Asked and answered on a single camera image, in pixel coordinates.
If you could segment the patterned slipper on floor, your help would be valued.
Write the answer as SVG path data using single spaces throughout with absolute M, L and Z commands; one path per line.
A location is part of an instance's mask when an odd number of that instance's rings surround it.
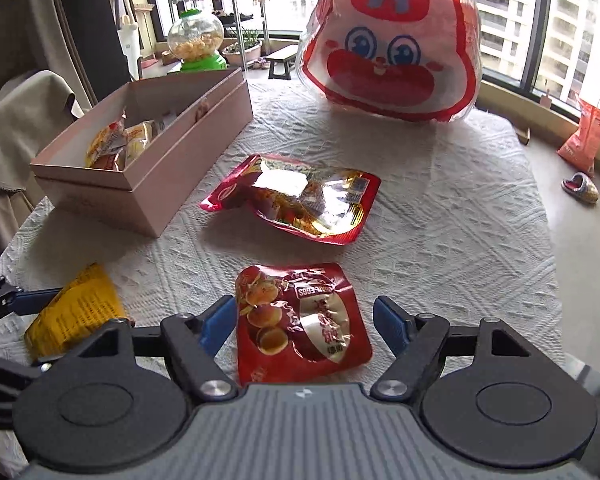
M 571 178 L 562 180 L 562 189 L 581 203 L 595 205 L 600 192 L 591 178 L 583 172 L 576 172 Z

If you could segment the red white bunny snack bag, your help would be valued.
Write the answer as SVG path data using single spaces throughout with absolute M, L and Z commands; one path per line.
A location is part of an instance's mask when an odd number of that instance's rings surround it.
M 298 73 L 329 101 L 406 122 L 452 122 L 481 82 L 474 0 L 317 0 Z

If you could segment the pink cardboard box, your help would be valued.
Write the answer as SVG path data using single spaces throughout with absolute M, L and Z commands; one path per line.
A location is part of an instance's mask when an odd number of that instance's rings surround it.
M 88 144 L 119 117 L 130 126 L 170 124 L 125 170 L 88 168 Z M 31 170 L 55 207 L 157 238 L 252 118 L 242 70 L 134 81 L 65 128 Z

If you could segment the orange cake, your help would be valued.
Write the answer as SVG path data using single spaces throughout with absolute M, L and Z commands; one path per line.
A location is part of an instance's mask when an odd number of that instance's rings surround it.
M 148 148 L 156 134 L 156 125 L 140 122 L 125 127 L 125 119 L 103 128 L 96 134 L 85 155 L 85 166 L 91 169 L 123 171 Z

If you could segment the potted plant planter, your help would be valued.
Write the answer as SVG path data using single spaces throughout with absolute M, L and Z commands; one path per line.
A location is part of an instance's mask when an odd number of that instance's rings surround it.
M 262 40 L 257 29 L 242 29 L 242 42 L 237 34 L 230 37 L 232 42 L 222 47 L 221 54 L 231 66 L 250 66 L 260 60 Z

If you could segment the beige cloth on chair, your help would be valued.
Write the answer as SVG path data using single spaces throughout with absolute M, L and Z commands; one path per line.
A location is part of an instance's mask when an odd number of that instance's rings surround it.
M 50 70 L 7 81 L 0 90 L 0 190 L 24 190 L 30 162 L 82 116 L 67 81 Z

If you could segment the red pancake snack packet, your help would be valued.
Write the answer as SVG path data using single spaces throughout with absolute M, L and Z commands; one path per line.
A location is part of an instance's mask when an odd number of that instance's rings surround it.
M 354 289 L 336 263 L 250 266 L 236 278 L 235 298 L 242 385 L 310 382 L 372 358 Z

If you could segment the orange chip bag on floor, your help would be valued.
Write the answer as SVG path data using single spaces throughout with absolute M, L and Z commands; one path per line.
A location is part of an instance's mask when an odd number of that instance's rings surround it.
M 592 176 L 600 148 L 600 108 L 581 98 L 578 102 L 581 112 L 578 130 L 562 144 L 557 154 L 577 170 Z

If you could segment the large red foil snack bag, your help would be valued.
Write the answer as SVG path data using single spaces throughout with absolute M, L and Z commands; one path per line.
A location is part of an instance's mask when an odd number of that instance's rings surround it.
M 200 203 L 203 210 L 249 208 L 274 228 L 344 246 L 360 235 L 381 180 L 369 172 L 253 154 Z

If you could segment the yellow snack packet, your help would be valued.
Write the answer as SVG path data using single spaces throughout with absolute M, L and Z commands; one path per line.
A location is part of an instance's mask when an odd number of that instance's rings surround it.
M 44 307 L 24 333 L 33 359 L 59 356 L 115 318 L 130 319 L 105 268 L 84 268 Z

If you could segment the green gumball candy dispenser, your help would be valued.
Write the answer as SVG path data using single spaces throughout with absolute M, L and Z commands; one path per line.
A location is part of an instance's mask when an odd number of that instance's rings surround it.
M 220 53 L 223 40 L 221 21 L 199 9 L 181 13 L 166 36 L 170 52 L 181 61 L 182 72 L 225 70 L 227 62 Z

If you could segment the small dark wooden stool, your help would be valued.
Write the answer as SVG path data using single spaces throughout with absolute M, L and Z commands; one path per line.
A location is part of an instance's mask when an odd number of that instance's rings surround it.
M 265 58 L 268 61 L 268 78 L 291 80 L 291 67 L 296 62 L 298 47 L 298 44 L 290 44 L 270 53 Z

